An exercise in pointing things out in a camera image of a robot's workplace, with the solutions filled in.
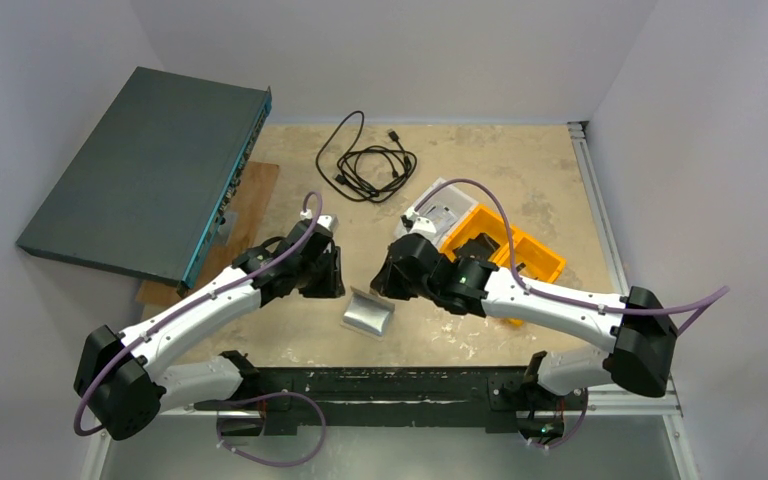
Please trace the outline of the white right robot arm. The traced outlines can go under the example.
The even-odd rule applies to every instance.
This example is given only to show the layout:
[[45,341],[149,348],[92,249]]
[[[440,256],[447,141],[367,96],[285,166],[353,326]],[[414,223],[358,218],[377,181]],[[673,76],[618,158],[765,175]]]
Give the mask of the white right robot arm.
[[590,293],[541,281],[487,260],[449,259],[418,234],[390,244],[371,280],[376,294],[422,297],[456,315],[520,319],[586,342],[535,356],[533,381],[554,395],[614,383],[637,395],[665,395],[678,329],[650,290]]

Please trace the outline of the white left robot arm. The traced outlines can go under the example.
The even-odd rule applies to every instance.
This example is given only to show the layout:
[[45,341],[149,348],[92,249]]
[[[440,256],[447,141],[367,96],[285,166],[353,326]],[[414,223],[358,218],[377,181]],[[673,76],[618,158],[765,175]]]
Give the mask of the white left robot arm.
[[103,325],[85,339],[73,384],[79,406],[73,430],[101,430],[127,439],[159,413],[187,404],[231,399],[243,385],[239,353],[176,366],[193,346],[230,321],[298,291],[305,298],[345,293],[337,219],[302,219],[285,237],[274,237],[238,255],[214,279],[161,313],[116,332]]

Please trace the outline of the papers in white bin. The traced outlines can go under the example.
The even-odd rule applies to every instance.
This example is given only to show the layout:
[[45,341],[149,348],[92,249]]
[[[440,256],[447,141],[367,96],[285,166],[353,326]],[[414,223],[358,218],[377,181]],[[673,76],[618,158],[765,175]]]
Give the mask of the papers in white bin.
[[419,214],[434,223],[437,233],[447,232],[459,218],[448,206],[434,202],[424,205]]

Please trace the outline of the black part in orange bin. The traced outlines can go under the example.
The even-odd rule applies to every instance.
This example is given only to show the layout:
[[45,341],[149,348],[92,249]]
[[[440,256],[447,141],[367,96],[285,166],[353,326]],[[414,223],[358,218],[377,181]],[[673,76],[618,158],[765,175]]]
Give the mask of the black part in orange bin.
[[480,233],[461,245],[456,250],[456,255],[458,257],[489,261],[499,247],[500,244],[490,235],[487,233]]

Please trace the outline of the white plastic bin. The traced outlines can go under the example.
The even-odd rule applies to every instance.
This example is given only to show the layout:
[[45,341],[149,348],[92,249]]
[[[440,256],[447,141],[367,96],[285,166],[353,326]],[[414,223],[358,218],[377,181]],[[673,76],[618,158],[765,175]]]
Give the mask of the white plastic bin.
[[445,186],[432,195],[429,200],[425,200],[429,193],[445,182],[446,180],[442,177],[435,180],[409,207],[397,216],[396,226],[393,231],[394,239],[398,239],[408,233],[408,229],[404,226],[401,216],[415,213],[433,224],[435,235],[430,238],[433,245],[437,248],[443,245],[455,228],[478,205],[476,199],[466,194],[454,184]]

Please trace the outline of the brown wooden board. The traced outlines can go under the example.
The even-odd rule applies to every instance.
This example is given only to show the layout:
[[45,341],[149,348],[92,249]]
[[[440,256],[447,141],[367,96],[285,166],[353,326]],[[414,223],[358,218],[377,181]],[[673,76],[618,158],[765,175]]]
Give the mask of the brown wooden board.
[[209,283],[256,239],[272,197],[280,166],[249,162],[242,172],[237,192],[225,210],[226,223],[219,228],[205,256],[205,262],[190,290],[144,281],[135,300],[143,305],[168,307]]

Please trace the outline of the orange plastic bin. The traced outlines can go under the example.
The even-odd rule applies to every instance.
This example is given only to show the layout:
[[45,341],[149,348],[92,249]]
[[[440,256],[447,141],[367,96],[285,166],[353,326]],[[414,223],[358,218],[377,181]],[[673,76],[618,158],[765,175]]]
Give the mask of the orange plastic bin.
[[449,235],[440,250],[450,259],[456,259],[458,258],[456,250],[461,245],[480,233],[487,233],[500,244],[489,262],[501,267],[509,267],[510,257],[514,256],[515,270],[521,276],[554,283],[564,270],[566,259],[523,230],[513,227],[512,232],[513,249],[509,247],[506,229],[500,215],[486,205],[478,204]]

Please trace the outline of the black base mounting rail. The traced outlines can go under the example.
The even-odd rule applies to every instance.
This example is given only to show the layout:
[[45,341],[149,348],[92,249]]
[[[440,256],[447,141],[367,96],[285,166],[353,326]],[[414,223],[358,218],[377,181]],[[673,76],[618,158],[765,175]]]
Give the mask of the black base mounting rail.
[[557,397],[523,367],[265,367],[227,401],[198,411],[250,411],[252,434],[294,435],[301,426],[478,428],[558,438],[585,408],[584,394]]

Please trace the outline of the dark grey network switch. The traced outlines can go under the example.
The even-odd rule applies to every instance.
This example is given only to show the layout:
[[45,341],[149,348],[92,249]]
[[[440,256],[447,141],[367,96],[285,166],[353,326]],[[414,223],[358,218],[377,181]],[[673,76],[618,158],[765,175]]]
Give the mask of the dark grey network switch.
[[191,289],[271,107],[267,89],[135,69],[17,246]]

